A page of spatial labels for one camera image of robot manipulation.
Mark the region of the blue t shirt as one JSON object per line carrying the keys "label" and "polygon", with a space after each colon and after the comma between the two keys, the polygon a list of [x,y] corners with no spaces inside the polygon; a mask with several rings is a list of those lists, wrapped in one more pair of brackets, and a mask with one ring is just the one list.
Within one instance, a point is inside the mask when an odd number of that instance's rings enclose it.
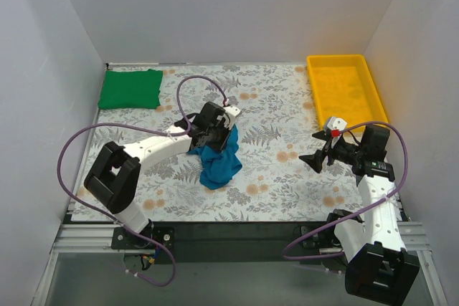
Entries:
{"label": "blue t shirt", "polygon": [[234,126],[222,152],[216,152],[208,146],[188,152],[189,155],[199,156],[201,161],[200,184],[210,190],[226,186],[242,168],[237,157],[238,150],[238,129]]}

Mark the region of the yellow plastic tray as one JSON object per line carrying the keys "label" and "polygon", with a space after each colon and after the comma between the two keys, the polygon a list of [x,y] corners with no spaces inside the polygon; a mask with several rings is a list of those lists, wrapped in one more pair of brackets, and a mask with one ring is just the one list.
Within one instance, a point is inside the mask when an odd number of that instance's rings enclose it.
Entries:
{"label": "yellow plastic tray", "polygon": [[331,116],[344,119],[348,126],[388,121],[363,55],[310,55],[306,64],[321,128]]}

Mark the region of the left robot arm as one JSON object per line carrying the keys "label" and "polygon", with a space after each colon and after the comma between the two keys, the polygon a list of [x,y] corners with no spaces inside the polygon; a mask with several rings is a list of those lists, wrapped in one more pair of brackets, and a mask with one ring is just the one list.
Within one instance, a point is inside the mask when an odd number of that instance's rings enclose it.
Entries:
{"label": "left robot arm", "polygon": [[134,247],[146,248],[153,239],[149,219],[134,200],[139,176],[157,163],[207,147],[216,152],[226,148],[241,109],[206,102],[199,113],[176,121],[165,135],[118,145],[106,143],[84,180],[84,187],[129,229],[128,240]]}

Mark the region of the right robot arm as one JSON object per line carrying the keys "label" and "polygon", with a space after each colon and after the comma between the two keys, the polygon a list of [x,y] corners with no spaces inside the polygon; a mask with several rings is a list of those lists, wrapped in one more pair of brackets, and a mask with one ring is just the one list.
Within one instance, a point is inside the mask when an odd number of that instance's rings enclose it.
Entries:
{"label": "right robot arm", "polygon": [[322,149],[301,156],[315,172],[339,161],[351,166],[363,202],[360,212],[335,210],[327,219],[325,240],[344,251],[345,289],[350,295],[384,305],[402,305],[420,270],[416,256],[408,253],[397,224],[399,184],[385,161],[386,145],[394,128],[380,121],[362,123],[364,133],[355,143],[343,137],[347,123],[330,117],[313,137]]}

